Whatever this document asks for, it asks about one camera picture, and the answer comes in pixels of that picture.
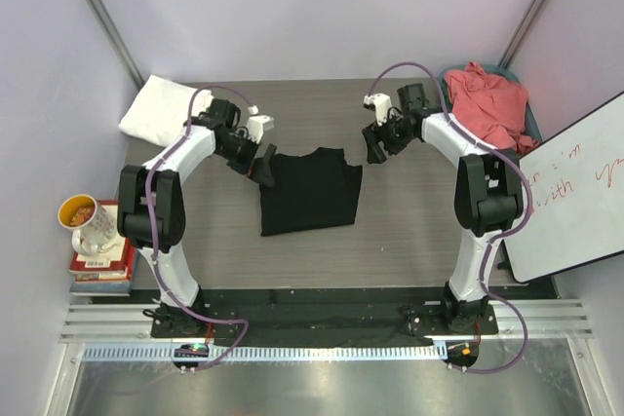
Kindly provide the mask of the black floral t shirt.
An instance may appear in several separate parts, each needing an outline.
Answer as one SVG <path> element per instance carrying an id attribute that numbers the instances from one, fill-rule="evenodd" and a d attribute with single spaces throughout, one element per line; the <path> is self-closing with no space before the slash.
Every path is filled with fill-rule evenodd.
<path id="1" fill-rule="evenodd" d="M 270 169 L 275 184 L 260 187 L 263 237 L 355 223 L 363 167 L 348 164 L 342 149 L 319 147 L 303 156 L 277 154 Z"/>

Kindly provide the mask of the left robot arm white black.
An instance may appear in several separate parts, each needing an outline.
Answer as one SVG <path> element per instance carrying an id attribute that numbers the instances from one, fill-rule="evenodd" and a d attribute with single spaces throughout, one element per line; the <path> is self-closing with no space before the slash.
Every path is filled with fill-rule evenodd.
<path id="1" fill-rule="evenodd" d="M 274 120 L 252 110 L 243 127 L 241 111 L 226 99 L 216 99 L 196 116 L 188 116 L 181 132 L 156 157 L 127 165 L 118 187 L 117 228 L 146 260 L 160 290 L 159 305 L 144 310 L 158 338 L 199 336 L 209 318 L 203 291 L 193 278 L 182 247 L 186 212 L 182 186 L 211 156 L 226 161 L 235 172 L 259 185 L 273 186 L 270 160 L 275 145 L 256 155 Z"/>

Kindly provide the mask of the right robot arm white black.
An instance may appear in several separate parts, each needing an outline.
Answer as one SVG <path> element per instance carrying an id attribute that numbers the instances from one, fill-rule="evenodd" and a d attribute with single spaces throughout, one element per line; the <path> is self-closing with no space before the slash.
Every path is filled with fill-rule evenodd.
<path id="1" fill-rule="evenodd" d="M 420 84 L 398 89 L 400 104 L 385 94 L 365 95 L 363 107 L 374 121 L 362 130 L 367 162 L 382 164 L 418 139 L 435 147 L 456 168 L 453 208 L 462 228 L 458 257 L 445 284 L 440 310 L 443 327 L 467 334 L 486 317 L 491 258 L 524 211 L 522 182 L 509 167 L 514 152 L 495 150 L 450 114 L 428 105 Z"/>

